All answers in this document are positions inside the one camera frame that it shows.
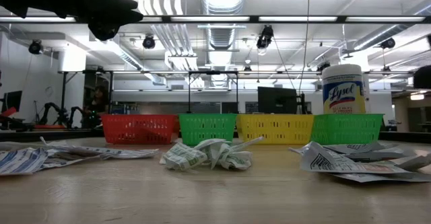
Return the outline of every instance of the ceiling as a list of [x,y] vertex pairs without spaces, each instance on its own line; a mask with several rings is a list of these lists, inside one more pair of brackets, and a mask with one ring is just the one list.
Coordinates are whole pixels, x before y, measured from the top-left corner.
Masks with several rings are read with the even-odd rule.
[[[311,15],[403,15],[410,8],[424,0],[309,0]],[[188,15],[201,14],[201,0],[182,0],[183,11]],[[308,0],[245,0],[243,14],[247,15],[306,15]],[[9,12],[0,7],[0,15],[9,15]],[[29,15],[52,15],[45,11],[31,9]],[[310,64],[310,69],[315,70],[322,60],[314,59],[328,50],[331,46],[344,40],[355,41],[380,28],[380,24],[274,24],[275,42],[271,43],[267,53],[258,56],[253,45],[255,39],[263,29],[264,24],[247,24],[245,29],[239,29],[236,36],[236,44],[229,69],[243,70],[245,59],[251,60],[252,70],[274,71],[284,69],[282,61],[291,70],[302,70],[304,65]],[[103,48],[94,48],[88,42],[89,31],[86,25],[43,25],[20,24],[14,25],[13,30],[25,32],[60,32],[82,42],[92,53],[89,54],[88,65],[102,65],[107,69],[124,69],[124,62],[115,54]],[[197,54],[197,64],[204,67],[208,64],[207,43],[205,30],[197,28],[195,24],[188,24],[191,44]],[[167,70],[164,63],[165,50],[156,40],[155,49],[144,50],[142,40],[146,34],[152,34],[150,25],[131,24],[120,29],[121,44],[148,69]],[[386,49],[383,56],[381,48],[371,48],[365,53],[368,55],[370,68],[382,69],[385,64],[396,66],[411,58],[406,63],[400,64],[396,70],[412,70],[422,65],[428,65],[431,58],[430,46],[425,36],[431,34],[431,25],[416,25],[397,34],[393,38],[397,45],[394,49]]]

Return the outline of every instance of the wooden table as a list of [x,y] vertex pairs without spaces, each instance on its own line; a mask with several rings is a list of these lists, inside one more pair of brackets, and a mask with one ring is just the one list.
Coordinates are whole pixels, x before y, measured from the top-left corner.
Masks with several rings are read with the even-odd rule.
[[[423,153],[430,149],[416,146]],[[286,146],[248,150],[254,162],[244,172],[208,167],[173,172],[157,157],[2,177],[0,223],[431,222],[431,184],[357,184],[300,170],[300,156]]]

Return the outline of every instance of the lysol wipes container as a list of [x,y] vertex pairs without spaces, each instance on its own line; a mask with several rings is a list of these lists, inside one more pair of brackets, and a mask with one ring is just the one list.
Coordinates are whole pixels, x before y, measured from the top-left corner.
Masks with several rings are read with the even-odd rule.
[[365,113],[362,71],[358,65],[335,65],[322,72],[325,114]]

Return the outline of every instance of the crumpled paper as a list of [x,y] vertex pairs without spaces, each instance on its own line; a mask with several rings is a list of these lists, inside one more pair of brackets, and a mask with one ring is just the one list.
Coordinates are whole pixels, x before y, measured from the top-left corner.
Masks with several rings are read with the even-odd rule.
[[241,151],[245,147],[262,141],[259,137],[247,143],[231,146],[231,142],[224,139],[208,139],[192,148],[177,143],[163,154],[160,164],[170,170],[189,170],[201,164],[209,164],[211,169],[220,165],[225,169],[247,170],[252,164],[252,153]]

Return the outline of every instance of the computer monitor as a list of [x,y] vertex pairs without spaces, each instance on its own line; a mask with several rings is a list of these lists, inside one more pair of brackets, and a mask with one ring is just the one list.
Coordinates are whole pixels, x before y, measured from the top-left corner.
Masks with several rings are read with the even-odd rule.
[[260,113],[296,114],[298,104],[295,89],[258,87],[258,108]]
[[21,105],[21,97],[22,91],[5,93],[3,99],[1,100],[3,102],[3,105],[1,106],[1,112],[5,112],[12,107],[15,107],[16,111],[19,112]]

